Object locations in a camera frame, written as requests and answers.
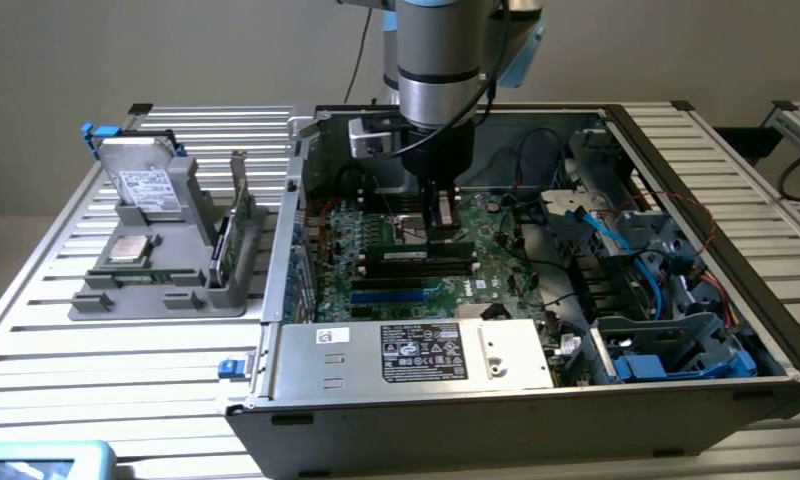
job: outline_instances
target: motherboard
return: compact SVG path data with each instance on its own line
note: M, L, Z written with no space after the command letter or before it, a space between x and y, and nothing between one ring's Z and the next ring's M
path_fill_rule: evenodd
M515 226L499 195L461 197L463 228L437 246L425 243L419 215L391 212L377 200L382 213L349 200L322 208L311 231L317 322L542 314L531 267L493 241Z

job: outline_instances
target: white wall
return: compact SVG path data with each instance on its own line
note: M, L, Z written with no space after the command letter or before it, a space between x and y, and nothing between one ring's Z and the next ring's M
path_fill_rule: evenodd
M686 99L714 122L800 99L800 0L550 0L501 100ZM51 215L88 165L78 128L134 102L339 102L363 10L333 0L0 0L0 214ZM353 100L381 78L379 22Z

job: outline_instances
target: circuit board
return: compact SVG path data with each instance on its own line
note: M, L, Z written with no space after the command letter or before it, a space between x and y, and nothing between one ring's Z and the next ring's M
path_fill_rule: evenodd
M357 266L362 249L371 246L421 245L419 217L363 214L358 205L341 201L326 212L325 232L317 248L317 322L387 319L474 318L482 308L501 304L511 318L541 315L541 298L523 293L533 270L493 242L498 229L510 231L513 219L499 208L501 198L487 193L469 194L458 203L462 229L453 245L473 245L470 275L415 279L422 288L390 295L381 290L358 290Z

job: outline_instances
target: power supply label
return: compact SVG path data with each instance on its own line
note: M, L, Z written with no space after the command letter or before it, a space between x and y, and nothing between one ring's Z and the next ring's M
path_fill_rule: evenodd
M381 326L387 383L467 380L458 323Z

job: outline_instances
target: red cable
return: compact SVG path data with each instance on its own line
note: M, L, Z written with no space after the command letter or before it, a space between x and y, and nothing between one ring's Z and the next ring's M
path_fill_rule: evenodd
M732 314L729 312L729 299L725 295L725 290L722 289L722 287L720 286L720 284L717 282L714 282L713 278L710 278L708 275L705 275L704 273L698 276L700 280L702 280L705 283L708 283L710 286L713 286L717 289L717 292L720 293L720 300L722 301L722 312L725 315L725 328L729 328L732 326Z

